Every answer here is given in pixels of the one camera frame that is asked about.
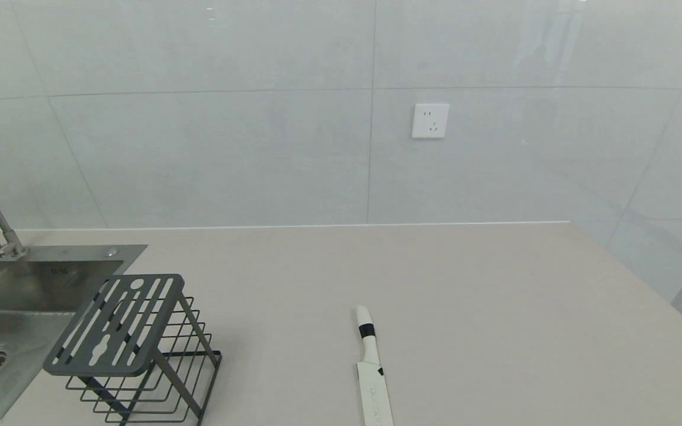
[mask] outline kitchen knife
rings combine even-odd
[[[386,376],[378,358],[375,328],[370,312],[364,306],[357,306],[357,323],[362,335],[362,345],[365,346],[365,356],[362,362],[357,363],[365,426],[393,426]]]

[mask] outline faucet spout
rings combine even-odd
[[[9,226],[7,219],[5,218],[2,210],[0,209],[0,229],[2,229],[2,235],[5,237],[5,245],[0,246],[0,257],[4,257],[6,254],[11,253],[12,256],[22,256],[28,250],[25,248],[20,238],[17,237],[17,233]]]

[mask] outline backsplash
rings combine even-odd
[[[415,103],[449,103],[412,140]],[[682,0],[0,1],[16,229],[573,221],[682,286]]]

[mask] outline white knife handle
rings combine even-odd
[[[373,319],[370,317],[368,309],[364,306],[357,306],[357,324],[359,325],[359,333],[362,336],[362,345],[365,346],[365,357],[362,358],[362,361],[380,365],[381,359],[378,358],[378,345],[375,339]]]

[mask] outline metal rack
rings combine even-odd
[[[201,424],[219,351],[180,275],[114,275],[76,313],[44,362],[107,423]],[[200,386],[203,373],[210,375]]]

